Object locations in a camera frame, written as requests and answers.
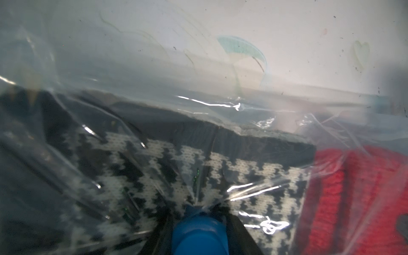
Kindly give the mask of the clear plastic vacuum bag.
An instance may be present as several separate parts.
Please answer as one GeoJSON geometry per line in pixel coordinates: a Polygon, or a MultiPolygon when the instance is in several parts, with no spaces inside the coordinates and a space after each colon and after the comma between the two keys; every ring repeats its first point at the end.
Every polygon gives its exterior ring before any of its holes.
{"type": "Polygon", "coordinates": [[[2,1],[1,96],[17,90],[408,157],[408,3],[2,1]]]}

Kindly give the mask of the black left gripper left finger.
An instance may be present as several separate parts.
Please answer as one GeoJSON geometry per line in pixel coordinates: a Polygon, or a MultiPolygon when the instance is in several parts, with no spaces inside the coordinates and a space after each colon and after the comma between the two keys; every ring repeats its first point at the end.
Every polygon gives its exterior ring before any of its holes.
{"type": "Polygon", "coordinates": [[[159,220],[138,255],[171,255],[174,218],[167,211],[159,220]]]}

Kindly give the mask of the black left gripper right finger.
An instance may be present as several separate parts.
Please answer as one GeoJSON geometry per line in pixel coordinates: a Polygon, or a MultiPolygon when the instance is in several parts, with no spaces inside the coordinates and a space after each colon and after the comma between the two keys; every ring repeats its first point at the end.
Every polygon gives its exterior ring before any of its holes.
{"type": "Polygon", "coordinates": [[[255,240],[237,216],[227,213],[225,218],[230,255],[263,255],[255,240]]]}

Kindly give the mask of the red knitted scarf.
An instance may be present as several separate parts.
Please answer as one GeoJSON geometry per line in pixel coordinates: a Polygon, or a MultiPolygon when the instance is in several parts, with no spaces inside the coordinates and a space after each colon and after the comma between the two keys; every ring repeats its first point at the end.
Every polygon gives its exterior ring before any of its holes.
{"type": "Polygon", "coordinates": [[[381,147],[325,149],[295,235],[296,255],[405,255],[408,158],[381,147]]]}

